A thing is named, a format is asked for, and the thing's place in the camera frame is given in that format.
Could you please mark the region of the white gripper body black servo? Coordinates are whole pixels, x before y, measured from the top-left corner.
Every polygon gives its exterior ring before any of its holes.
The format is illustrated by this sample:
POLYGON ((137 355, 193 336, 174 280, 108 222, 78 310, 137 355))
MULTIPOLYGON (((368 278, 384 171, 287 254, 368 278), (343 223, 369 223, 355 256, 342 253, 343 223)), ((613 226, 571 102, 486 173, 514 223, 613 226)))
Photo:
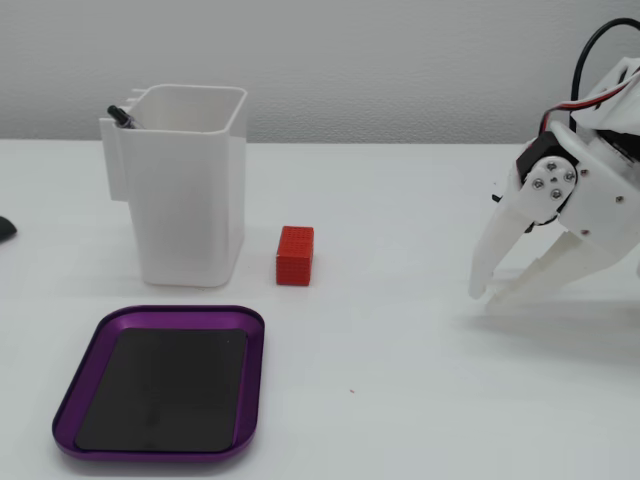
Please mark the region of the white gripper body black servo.
POLYGON ((602 245, 639 244, 639 136, 599 129, 589 142, 564 125, 532 141, 516 160, 521 176, 547 156, 567 159, 576 169, 576 185, 554 218, 565 232, 602 245))

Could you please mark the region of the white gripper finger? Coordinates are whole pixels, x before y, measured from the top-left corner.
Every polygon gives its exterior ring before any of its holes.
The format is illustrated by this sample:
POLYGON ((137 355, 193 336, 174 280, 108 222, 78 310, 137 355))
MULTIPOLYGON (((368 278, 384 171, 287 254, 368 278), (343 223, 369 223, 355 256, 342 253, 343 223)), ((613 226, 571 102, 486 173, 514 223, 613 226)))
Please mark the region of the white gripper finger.
POLYGON ((478 241, 471 263, 469 295, 485 293, 496 267, 532 225, 554 219, 576 185, 576 169, 567 159, 547 156, 525 176, 509 172, 506 190, 478 241))
POLYGON ((625 256, 625 248, 605 248, 565 232, 486 307, 489 311, 506 310, 557 293, 570 283, 610 268, 625 256))

